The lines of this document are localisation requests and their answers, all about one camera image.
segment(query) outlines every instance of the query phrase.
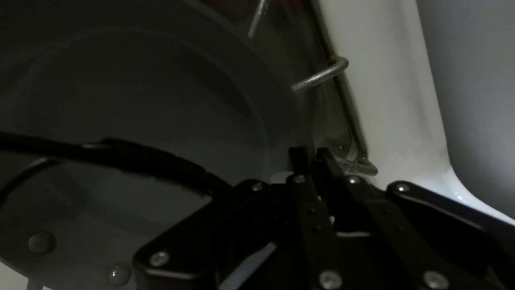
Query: metal bracket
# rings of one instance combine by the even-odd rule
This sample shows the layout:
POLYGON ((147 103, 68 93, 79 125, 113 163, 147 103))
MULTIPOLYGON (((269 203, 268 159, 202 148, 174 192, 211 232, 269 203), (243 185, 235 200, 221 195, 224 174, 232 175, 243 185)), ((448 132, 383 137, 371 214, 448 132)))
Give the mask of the metal bracket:
POLYGON ((319 72, 293 84, 292 90, 300 93, 308 88, 318 87, 318 85, 337 77, 338 74, 342 74, 348 66, 350 66, 350 61, 346 58, 337 56, 335 61, 327 69, 319 71, 319 72))

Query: screw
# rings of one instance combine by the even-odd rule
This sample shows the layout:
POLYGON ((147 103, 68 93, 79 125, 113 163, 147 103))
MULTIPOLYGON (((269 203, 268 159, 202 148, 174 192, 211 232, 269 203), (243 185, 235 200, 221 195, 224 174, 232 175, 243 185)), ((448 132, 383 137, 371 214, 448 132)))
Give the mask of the screw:
POLYGON ((158 251, 158 253, 152 254, 152 258, 150 258, 150 264, 153 267, 163 267, 169 261, 171 261, 171 256, 166 251, 158 251))
POLYGON ((126 285, 131 280, 131 267, 128 264, 116 264, 110 272, 112 285, 126 285))
POLYGON ((337 290, 342 288, 342 275, 335 270, 324 270, 319 275, 319 282, 324 290, 337 290))
POLYGON ((359 183, 361 182, 361 179, 358 177, 358 175, 350 175, 350 183, 359 183))
POLYGON ((451 287, 451 282, 446 275, 437 270, 427 270, 424 272, 424 282, 432 288, 432 290, 448 290, 451 287))
POLYGON ((55 238, 50 232, 37 232, 29 237, 28 246, 36 254, 46 254, 54 250, 55 238))
POLYGON ((300 175, 295 175, 293 180, 295 180, 295 183, 305 183, 306 177, 300 174, 300 175))
POLYGON ((398 185, 396 185, 396 190, 398 190, 398 192, 409 192, 411 188, 409 188, 408 183, 398 183, 398 185))
POLYGON ((253 192, 261 192, 261 190, 264 190, 263 182, 256 182, 256 183, 253 185, 253 192))

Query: white wall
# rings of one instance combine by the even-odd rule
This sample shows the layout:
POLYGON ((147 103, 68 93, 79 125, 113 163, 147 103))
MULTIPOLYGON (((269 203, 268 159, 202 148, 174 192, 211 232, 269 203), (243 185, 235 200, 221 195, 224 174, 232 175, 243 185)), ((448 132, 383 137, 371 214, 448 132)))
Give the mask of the white wall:
POLYGON ((0 262, 0 288, 2 290, 26 290, 28 279, 12 270, 5 264, 0 262))
POLYGON ((515 224, 472 195, 451 167, 417 1, 319 3, 335 51, 351 63, 345 72, 348 88, 371 161, 380 171, 371 180, 382 188, 411 180, 515 224))
POLYGON ((515 217, 515 1, 419 0, 451 163, 515 217))

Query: black cable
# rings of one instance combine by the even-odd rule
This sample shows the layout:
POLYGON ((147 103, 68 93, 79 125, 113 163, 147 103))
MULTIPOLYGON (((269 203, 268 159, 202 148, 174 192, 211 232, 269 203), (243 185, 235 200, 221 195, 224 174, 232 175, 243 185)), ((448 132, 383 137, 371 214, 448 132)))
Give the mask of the black cable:
POLYGON ((189 159, 120 138, 107 138, 100 143, 70 145, 55 140, 0 132, 0 150, 46 156, 21 169, 5 187, 0 188, 0 206, 9 195, 29 177, 63 161, 91 163, 136 174, 149 174, 182 183, 195 192, 213 195, 215 198, 232 190, 226 180, 189 159))
POLYGON ((2 204, 7 201, 9 195, 18 188, 23 182, 26 182, 28 179, 31 179, 33 175, 50 169, 54 166, 60 164, 60 161, 57 159, 49 159, 49 158, 39 158, 36 161, 33 161, 31 164, 28 164, 26 167, 23 167, 18 174, 15 174, 2 188, 0 188, 0 208, 2 204))

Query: metal rod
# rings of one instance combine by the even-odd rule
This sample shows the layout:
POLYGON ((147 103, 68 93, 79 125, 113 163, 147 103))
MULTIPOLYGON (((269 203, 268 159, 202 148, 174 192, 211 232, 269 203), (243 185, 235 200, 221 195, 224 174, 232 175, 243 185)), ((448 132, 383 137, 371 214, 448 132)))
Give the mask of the metal rod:
POLYGON ((256 13, 255 13, 255 16, 253 16, 252 27, 248 29, 248 37, 250 37, 250 38, 255 38, 255 35, 256 35, 256 30, 258 30, 258 26, 260 26, 260 22, 261 22, 261 18, 263 18, 263 14, 264 14, 264 9, 266 9, 266 6, 268 6, 268 1, 269 1, 269 0, 260 0, 260 3, 258 3, 256 13))
POLYGON ((342 74, 348 66, 350 66, 350 61, 346 58, 337 58, 337 61, 332 66, 329 66, 327 69, 319 71, 318 74, 313 74, 311 77, 293 84, 292 90, 303 92, 303 90, 318 87, 318 85, 334 79, 335 76, 342 74))

